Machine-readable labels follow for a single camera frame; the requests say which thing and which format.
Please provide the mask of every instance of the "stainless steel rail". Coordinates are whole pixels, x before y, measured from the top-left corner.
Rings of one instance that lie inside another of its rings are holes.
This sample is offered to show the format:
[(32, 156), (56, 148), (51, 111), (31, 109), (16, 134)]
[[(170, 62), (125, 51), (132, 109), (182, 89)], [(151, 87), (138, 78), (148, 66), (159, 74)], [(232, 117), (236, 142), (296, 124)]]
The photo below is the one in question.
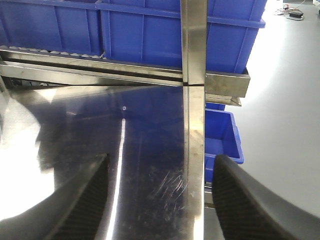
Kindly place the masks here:
[[(0, 63), (1, 76), (31, 81), (50, 79), (52, 83), (57, 84), (108, 86), (147, 84), (182, 86), (183, 82), (181, 69), (174, 67), (8, 48), (0, 48), (0, 57), (3, 60)], [(236, 74), (207, 71), (205, 76), (207, 102), (239, 106), (239, 98), (246, 96), (250, 82), (248, 72)]]

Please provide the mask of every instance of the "small electronic device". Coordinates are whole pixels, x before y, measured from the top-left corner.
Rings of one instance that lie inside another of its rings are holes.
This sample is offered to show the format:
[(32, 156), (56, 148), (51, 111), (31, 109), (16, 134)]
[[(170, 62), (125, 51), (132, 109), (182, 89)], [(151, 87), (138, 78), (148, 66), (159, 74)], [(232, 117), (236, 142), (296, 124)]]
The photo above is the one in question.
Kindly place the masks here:
[(286, 17), (287, 19), (292, 19), (296, 21), (301, 21), (305, 18), (304, 13), (300, 10), (293, 10), (289, 13), (289, 16)]

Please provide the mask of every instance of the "white floor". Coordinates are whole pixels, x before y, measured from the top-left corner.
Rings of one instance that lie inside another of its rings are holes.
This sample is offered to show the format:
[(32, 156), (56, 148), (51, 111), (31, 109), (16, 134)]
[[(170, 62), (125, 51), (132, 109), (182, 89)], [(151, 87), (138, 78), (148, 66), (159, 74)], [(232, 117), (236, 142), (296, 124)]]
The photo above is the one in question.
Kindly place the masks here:
[(320, 17), (311, 2), (299, 7), (302, 21), (273, 15), (279, 7), (280, 1), (267, 3), (266, 27), (247, 64), (251, 82), (243, 107), (226, 111), (239, 128), (243, 168), (320, 217)]

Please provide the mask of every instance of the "blue plastic crate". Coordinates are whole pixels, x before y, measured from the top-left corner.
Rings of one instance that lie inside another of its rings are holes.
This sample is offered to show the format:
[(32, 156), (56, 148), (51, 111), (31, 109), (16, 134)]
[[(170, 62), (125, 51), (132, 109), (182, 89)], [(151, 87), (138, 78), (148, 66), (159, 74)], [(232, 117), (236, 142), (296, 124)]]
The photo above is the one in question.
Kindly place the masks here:
[(0, 45), (101, 55), (96, 0), (0, 0)]
[(205, 103), (205, 108), (206, 108), (206, 109), (214, 109), (214, 110), (224, 111), (225, 108), (226, 108), (226, 105), (224, 105), (224, 104), (218, 104), (218, 103), (206, 102), (206, 103)]
[(244, 162), (244, 156), (231, 112), (206, 109), (204, 128), (204, 180), (211, 183), (216, 155), (228, 155), (237, 164)]
[[(209, 0), (206, 67), (242, 73), (266, 0)], [(111, 60), (182, 67), (179, 0), (99, 0), (103, 48)]]

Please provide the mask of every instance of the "metal frame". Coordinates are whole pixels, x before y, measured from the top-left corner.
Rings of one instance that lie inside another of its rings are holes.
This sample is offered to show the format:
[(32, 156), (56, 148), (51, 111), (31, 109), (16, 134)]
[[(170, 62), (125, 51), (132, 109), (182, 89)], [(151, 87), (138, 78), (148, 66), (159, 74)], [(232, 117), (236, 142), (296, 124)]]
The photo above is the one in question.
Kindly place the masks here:
[(205, 101), (241, 106), (250, 76), (206, 72), (207, 1), (180, 1), (182, 70), (0, 48), (0, 76), (77, 86), (183, 86), (188, 240), (195, 240), (204, 237), (204, 206), (214, 207), (211, 191), (204, 191)]
[[(40, 82), (50, 79), (51, 83), (66, 85), (183, 85), (183, 72), (174, 67), (8, 48), (0, 48), (0, 57), (3, 60), (0, 75), (4, 77)], [(250, 82), (246, 71), (244, 74), (207, 71), (205, 76), (206, 102), (239, 106), (239, 98), (246, 96)]]

